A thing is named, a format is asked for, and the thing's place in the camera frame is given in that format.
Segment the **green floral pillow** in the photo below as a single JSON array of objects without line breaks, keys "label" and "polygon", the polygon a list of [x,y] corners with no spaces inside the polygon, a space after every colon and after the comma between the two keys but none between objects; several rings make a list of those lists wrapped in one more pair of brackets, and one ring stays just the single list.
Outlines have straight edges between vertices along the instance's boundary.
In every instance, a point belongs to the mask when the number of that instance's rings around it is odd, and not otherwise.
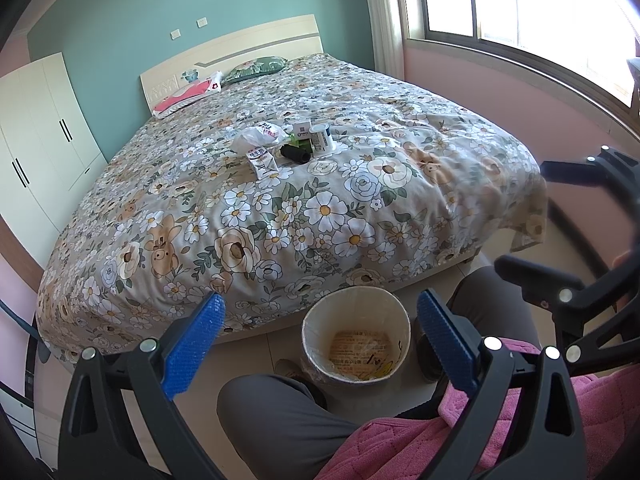
[{"label": "green floral pillow", "polygon": [[282,58],[282,56],[254,58],[254,60],[233,67],[228,74],[224,75],[221,83],[226,86],[227,84],[236,84],[237,82],[257,77],[276,74],[283,70],[286,64],[288,64],[288,60]]}]

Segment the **white yogurt cup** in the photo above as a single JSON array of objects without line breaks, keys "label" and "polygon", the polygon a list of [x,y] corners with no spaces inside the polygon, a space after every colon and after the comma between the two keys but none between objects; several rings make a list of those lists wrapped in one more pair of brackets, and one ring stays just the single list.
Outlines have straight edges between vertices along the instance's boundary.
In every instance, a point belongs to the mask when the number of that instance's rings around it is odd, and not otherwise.
[{"label": "white yogurt cup", "polygon": [[312,125],[309,130],[309,137],[316,154],[329,154],[334,150],[334,142],[328,124]]}]

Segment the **white wardrobe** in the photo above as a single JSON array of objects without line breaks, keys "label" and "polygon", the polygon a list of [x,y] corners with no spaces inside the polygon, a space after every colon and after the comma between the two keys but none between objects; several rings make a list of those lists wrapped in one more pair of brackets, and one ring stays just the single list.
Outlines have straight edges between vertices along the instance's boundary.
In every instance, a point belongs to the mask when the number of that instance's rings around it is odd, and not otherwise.
[{"label": "white wardrobe", "polygon": [[106,166],[55,53],[1,78],[1,217],[43,268]]}]

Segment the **pink white pillow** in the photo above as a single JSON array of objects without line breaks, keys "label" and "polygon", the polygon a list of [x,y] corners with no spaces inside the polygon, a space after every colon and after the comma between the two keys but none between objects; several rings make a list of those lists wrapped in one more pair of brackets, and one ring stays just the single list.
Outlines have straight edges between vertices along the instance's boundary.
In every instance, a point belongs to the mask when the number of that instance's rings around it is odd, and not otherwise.
[{"label": "pink white pillow", "polygon": [[204,79],[197,79],[185,87],[177,90],[171,96],[163,99],[152,109],[152,116],[156,119],[164,119],[178,110],[185,108],[210,94],[221,92],[221,72],[213,72]]}]

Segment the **red white medicine box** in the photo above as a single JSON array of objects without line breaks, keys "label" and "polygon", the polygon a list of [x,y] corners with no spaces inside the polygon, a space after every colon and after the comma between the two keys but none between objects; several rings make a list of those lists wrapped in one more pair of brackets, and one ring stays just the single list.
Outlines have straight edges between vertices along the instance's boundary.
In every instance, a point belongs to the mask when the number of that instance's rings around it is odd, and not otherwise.
[{"label": "red white medicine box", "polygon": [[246,153],[246,158],[252,167],[257,180],[276,174],[279,171],[276,160],[270,151],[258,146]]}]

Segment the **white plastic bag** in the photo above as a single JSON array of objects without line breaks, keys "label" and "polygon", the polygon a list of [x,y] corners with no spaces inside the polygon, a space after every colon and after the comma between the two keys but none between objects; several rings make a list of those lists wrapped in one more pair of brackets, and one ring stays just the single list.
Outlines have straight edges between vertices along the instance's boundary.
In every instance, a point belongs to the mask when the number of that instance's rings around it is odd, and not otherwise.
[{"label": "white plastic bag", "polygon": [[260,122],[239,130],[232,139],[230,150],[238,155],[246,155],[254,148],[272,148],[288,138],[285,130],[272,122]]}]

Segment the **floral bed quilt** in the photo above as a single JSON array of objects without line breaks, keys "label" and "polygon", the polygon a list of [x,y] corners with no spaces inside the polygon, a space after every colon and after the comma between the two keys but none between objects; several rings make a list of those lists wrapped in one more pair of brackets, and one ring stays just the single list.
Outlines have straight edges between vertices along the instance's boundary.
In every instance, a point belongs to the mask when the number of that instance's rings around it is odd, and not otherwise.
[{"label": "floral bed quilt", "polygon": [[[292,125],[328,124],[319,155]],[[272,122],[279,171],[257,180],[230,150]],[[311,154],[299,165],[283,144]],[[44,343],[73,367],[131,349],[209,294],[237,335],[347,286],[400,289],[510,229],[544,239],[547,190],[510,133],[443,96],[325,53],[152,119],[106,166],[61,233],[39,287]]]}]

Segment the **white round trash bin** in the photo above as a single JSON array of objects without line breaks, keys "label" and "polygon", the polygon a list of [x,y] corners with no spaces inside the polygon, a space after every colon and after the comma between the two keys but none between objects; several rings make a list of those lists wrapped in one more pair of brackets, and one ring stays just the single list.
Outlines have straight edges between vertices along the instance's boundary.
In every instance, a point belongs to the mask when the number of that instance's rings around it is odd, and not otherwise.
[{"label": "white round trash bin", "polygon": [[411,321],[385,289],[352,286],[331,292],[306,313],[303,366],[320,384],[369,387],[384,384],[404,365]]}]

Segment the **black foam roll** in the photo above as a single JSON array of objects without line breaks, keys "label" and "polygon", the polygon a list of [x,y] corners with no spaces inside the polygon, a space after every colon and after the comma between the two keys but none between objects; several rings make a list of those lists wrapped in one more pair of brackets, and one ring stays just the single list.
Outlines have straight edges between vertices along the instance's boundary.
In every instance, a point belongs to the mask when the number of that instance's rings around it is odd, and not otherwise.
[{"label": "black foam roll", "polygon": [[307,150],[292,144],[283,144],[280,147],[280,154],[299,165],[308,164],[311,159],[311,154]]}]

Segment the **person's right leg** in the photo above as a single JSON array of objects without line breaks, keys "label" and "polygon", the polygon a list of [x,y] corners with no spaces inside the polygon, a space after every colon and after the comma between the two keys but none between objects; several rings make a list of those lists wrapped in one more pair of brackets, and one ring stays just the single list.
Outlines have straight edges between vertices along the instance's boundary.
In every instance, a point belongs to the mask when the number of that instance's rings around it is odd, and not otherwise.
[{"label": "person's right leg", "polygon": [[503,281],[492,266],[473,271],[457,284],[447,307],[453,314],[467,318],[482,336],[524,341],[540,349],[521,289]]}]

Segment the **white curtain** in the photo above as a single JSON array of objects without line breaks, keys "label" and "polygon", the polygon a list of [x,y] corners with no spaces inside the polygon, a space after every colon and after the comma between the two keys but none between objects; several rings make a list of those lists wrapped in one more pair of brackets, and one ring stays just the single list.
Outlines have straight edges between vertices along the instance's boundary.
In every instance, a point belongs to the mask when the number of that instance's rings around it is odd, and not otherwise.
[{"label": "white curtain", "polygon": [[404,37],[399,0],[367,0],[375,69],[405,79]]}]

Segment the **white milk carton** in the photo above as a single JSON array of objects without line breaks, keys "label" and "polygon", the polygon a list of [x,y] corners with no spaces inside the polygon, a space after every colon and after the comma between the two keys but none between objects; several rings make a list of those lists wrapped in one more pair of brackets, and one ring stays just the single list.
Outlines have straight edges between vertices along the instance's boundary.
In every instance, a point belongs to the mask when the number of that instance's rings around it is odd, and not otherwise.
[{"label": "white milk carton", "polygon": [[309,120],[304,120],[303,122],[296,122],[292,125],[292,131],[296,138],[302,138],[310,133],[311,122]]}]

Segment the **window with frame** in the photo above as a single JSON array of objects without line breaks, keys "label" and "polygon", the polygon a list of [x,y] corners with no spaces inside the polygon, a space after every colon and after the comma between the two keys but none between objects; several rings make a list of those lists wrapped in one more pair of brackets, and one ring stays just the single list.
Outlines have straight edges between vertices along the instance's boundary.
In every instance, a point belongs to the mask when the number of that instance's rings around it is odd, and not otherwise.
[{"label": "window with frame", "polygon": [[639,121],[639,11],[630,0],[405,0],[408,35],[485,52]]}]

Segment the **cream wooden headboard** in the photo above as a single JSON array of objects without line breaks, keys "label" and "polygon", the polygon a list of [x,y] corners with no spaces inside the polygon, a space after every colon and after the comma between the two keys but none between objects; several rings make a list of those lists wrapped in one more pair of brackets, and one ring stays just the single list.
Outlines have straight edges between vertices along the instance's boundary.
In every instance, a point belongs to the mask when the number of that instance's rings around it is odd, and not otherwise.
[{"label": "cream wooden headboard", "polygon": [[233,67],[261,58],[282,56],[292,60],[322,53],[323,46],[314,14],[294,16],[247,27],[214,38],[161,62],[140,75],[149,111],[188,82],[183,73],[195,70],[200,77],[228,73]]}]

